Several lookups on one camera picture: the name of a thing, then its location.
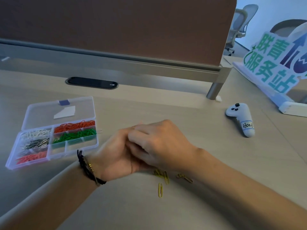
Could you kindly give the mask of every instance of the person's left arm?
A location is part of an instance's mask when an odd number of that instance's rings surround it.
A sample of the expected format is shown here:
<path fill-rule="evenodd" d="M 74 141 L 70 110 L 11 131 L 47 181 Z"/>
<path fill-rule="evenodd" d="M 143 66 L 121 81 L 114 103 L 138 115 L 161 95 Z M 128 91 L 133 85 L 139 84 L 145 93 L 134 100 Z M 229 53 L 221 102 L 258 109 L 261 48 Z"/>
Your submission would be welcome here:
<path fill-rule="evenodd" d="M 148 167 L 126 147 L 129 130 L 119 130 L 97 153 L 87 157 L 96 177 L 110 181 Z M 0 217 L 0 230 L 56 229 L 97 188 L 79 162 L 74 162 Z"/>

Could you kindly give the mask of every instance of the person's left hand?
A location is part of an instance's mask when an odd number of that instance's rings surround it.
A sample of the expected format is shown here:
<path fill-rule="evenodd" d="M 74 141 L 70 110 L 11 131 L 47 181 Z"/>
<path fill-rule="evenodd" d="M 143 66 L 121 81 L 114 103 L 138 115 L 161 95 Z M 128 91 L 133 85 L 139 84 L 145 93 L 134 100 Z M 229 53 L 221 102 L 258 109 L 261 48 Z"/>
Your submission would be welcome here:
<path fill-rule="evenodd" d="M 131 129 L 124 128 L 117 131 L 102 145 L 97 153 L 87 156 L 96 177 L 107 182 L 140 170 L 152 168 L 133 156 L 126 146 L 128 133 Z"/>

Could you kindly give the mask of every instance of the transparent plastic box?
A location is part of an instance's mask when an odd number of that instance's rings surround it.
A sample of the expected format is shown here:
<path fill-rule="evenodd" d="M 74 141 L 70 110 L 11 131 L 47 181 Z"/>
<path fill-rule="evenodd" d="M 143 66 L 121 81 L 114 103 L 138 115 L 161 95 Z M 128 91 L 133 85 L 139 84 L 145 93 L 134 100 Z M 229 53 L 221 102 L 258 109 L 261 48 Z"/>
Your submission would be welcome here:
<path fill-rule="evenodd" d="M 70 106 L 75 106 L 75 114 L 73 116 L 54 119 L 55 114 L 62 111 L 65 107 Z M 90 120 L 94 120 L 95 125 L 54 133 L 54 129 L 63 123 L 79 123 Z M 99 144 L 97 134 L 53 143 L 55 139 L 60 138 L 64 133 L 84 131 L 86 129 L 96 130 L 94 101 L 91 96 L 31 104 L 27 108 L 21 132 L 16 137 L 10 156 L 6 162 L 6 167 L 12 170 L 75 154 L 78 149 L 87 151 L 97 147 Z M 29 137 L 29 132 L 37 130 L 47 130 L 50 133 L 43 136 Z M 43 139 L 46 142 L 49 140 L 48 145 L 27 149 L 26 146 L 28 143 Z M 20 159 L 22 157 L 33 154 L 35 154 L 34 160 L 21 162 Z"/>

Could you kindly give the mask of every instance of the forearm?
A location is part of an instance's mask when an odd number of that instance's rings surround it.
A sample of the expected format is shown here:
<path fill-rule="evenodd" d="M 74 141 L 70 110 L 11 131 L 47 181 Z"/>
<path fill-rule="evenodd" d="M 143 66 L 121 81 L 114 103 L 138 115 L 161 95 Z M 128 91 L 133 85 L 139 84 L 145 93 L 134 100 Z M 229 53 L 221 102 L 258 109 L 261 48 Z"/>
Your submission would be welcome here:
<path fill-rule="evenodd" d="M 56 229 L 97 188 L 75 162 L 0 218 L 0 230 Z"/>
<path fill-rule="evenodd" d="M 307 211 L 201 150 L 191 176 L 229 198 L 270 229 L 307 229 Z"/>

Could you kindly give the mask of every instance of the joystick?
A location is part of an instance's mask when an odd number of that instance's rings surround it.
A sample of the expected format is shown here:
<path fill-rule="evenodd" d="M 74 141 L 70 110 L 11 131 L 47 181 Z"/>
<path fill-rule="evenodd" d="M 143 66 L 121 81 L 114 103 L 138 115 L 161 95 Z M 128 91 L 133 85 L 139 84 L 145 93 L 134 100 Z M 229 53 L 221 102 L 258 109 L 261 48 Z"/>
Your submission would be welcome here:
<path fill-rule="evenodd" d="M 236 103 L 226 110 L 226 115 L 236 117 L 240 122 L 244 135 L 252 137 L 255 135 L 253 120 L 248 105 L 245 103 Z"/>

